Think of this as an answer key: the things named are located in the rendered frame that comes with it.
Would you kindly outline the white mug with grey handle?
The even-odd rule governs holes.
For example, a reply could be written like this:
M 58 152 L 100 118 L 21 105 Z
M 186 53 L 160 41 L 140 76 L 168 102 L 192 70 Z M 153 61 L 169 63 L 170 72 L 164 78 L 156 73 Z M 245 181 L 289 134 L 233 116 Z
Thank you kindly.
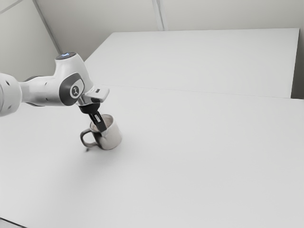
M 87 148 L 98 146 L 102 150 L 111 150 L 121 143 L 122 133 L 112 115 L 102 114 L 101 117 L 104 120 L 106 130 L 99 132 L 96 125 L 91 122 L 89 128 L 80 133 L 80 140 Z M 91 133 L 93 135 L 95 139 L 94 142 L 86 142 L 84 140 L 84 135 L 87 133 Z

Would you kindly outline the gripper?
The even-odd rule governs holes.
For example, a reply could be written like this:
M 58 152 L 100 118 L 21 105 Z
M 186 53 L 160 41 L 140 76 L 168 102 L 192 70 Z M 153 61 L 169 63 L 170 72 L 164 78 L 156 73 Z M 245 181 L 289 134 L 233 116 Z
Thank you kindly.
M 102 116 L 98 111 L 99 107 L 100 107 L 100 103 L 93 103 L 93 104 L 79 106 L 79 109 L 82 113 L 89 115 L 92 121 L 90 128 L 94 132 L 102 133 L 107 129 L 107 127 L 105 125 Z

